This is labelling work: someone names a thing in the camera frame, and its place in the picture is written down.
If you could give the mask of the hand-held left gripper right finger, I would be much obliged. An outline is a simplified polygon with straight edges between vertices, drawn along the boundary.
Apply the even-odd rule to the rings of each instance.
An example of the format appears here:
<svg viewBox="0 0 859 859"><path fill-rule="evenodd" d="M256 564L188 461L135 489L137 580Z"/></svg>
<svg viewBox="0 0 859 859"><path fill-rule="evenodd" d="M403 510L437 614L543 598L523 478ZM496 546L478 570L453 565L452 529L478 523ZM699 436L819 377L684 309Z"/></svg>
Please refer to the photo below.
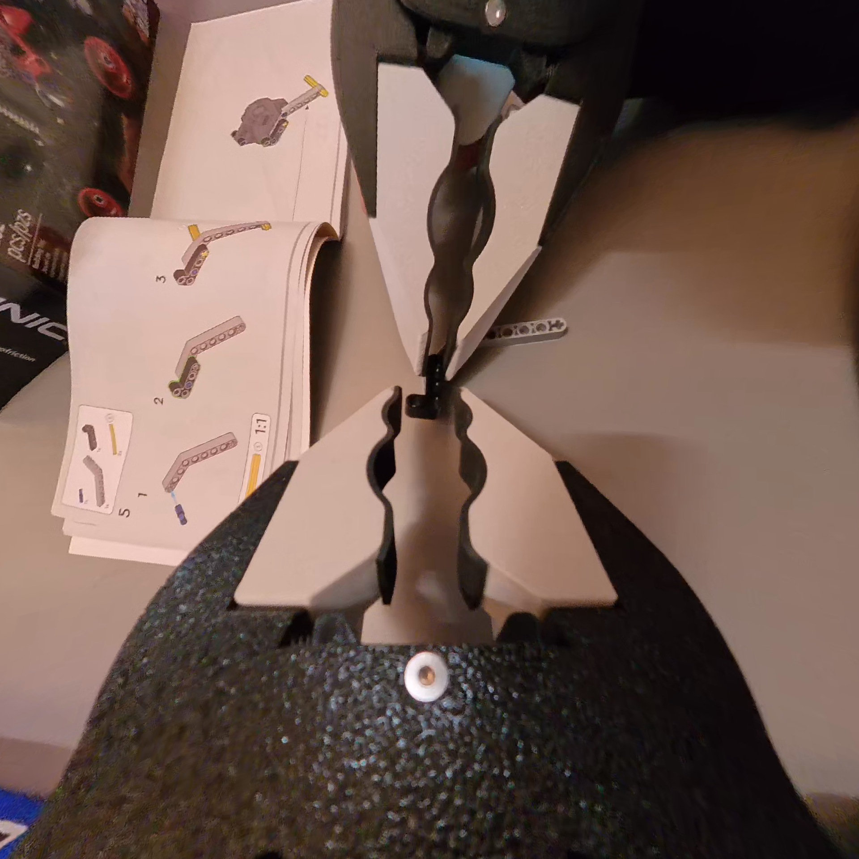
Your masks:
<svg viewBox="0 0 859 859"><path fill-rule="evenodd" d="M474 393L455 394L459 477L457 583L494 639L510 621L605 608L617 591L564 482L561 463Z"/></svg>

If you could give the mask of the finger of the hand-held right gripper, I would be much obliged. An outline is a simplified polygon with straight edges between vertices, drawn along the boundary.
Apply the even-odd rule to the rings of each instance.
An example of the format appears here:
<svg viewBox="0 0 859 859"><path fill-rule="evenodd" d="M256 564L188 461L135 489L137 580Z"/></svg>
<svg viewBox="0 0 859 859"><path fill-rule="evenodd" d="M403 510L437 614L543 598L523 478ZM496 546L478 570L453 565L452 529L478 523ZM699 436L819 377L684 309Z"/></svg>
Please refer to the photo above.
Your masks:
<svg viewBox="0 0 859 859"><path fill-rule="evenodd" d="M424 70L378 66L375 249L405 354L424 368L429 322L424 290L435 258L430 197L449 163L455 117Z"/></svg>
<svg viewBox="0 0 859 859"><path fill-rule="evenodd" d="M478 348L541 250L541 233L580 107L542 94L502 120L489 157L495 218L473 268L472 306L446 377Z"/></svg>

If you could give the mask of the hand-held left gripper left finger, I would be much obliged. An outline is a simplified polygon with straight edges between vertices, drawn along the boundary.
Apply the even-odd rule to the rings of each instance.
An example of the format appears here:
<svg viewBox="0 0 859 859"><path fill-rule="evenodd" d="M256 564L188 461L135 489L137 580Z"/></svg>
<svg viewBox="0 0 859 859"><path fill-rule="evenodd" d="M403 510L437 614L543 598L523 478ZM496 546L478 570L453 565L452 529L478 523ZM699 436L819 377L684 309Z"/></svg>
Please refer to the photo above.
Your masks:
<svg viewBox="0 0 859 859"><path fill-rule="evenodd" d="M397 575L391 501L402 389L383 389L295 462L234 592L238 607L337 614L361 639L368 609Z"/></svg>

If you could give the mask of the black angled toy beam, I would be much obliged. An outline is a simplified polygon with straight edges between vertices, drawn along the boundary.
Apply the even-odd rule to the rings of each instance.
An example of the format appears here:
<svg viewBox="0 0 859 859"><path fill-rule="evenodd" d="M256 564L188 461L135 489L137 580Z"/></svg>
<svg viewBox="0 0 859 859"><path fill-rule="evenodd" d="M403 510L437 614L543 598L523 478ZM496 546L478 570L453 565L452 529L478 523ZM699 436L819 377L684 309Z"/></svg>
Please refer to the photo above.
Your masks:
<svg viewBox="0 0 859 859"><path fill-rule="evenodd" d="M443 353L427 356L424 362L424 392L406 397L404 411L412 419L435 420L442 410L442 399L446 392L447 379Z"/></svg>

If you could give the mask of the grey toy beam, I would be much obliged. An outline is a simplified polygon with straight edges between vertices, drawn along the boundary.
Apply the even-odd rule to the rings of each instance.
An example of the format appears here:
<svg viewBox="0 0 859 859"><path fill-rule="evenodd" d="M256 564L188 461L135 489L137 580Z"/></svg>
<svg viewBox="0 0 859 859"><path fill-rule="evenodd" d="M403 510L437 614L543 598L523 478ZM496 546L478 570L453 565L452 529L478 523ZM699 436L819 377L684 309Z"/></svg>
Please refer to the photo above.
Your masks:
<svg viewBox="0 0 859 859"><path fill-rule="evenodd" d="M564 337L567 330L566 320L560 317L502 324L490 328L481 345L502 348L543 343Z"/></svg>

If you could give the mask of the building instruction booklet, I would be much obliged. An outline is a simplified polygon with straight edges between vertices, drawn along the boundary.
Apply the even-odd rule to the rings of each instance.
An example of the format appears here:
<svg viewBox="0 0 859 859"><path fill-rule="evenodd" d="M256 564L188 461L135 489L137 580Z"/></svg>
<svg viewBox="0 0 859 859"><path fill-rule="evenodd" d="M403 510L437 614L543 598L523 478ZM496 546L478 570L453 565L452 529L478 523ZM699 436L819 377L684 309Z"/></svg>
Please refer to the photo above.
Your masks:
<svg viewBox="0 0 859 859"><path fill-rule="evenodd" d="M309 445L310 288L348 163L331 18L193 24L150 217L77 231L51 508L71 554L177 564Z"/></svg>

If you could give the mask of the black toy set box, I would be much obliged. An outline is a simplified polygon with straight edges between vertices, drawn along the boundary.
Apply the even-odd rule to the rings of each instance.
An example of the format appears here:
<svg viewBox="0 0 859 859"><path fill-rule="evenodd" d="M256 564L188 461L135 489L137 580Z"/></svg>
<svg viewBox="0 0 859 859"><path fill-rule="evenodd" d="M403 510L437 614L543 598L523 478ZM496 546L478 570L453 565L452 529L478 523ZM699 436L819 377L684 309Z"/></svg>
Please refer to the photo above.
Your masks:
<svg viewBox="0 0 859 859"><path fill-rule="evenodd" d="M1 406L69 349L71 244L125 217L154 59L152 1L1 3Z"/></svg>

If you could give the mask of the blue printed packaging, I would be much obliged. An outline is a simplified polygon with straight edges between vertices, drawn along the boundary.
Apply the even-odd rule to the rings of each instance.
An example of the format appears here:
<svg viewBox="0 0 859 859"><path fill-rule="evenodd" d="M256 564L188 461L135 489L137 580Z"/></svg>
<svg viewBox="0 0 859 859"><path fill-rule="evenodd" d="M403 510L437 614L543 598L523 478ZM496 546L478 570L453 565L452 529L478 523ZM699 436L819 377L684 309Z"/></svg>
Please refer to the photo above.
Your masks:
<svg viewBox="0 0 859 859"><path fill-rule="evenodd" d="M1 789L1 857L9 858L27 830L37 821L46 798Z"/></svg>

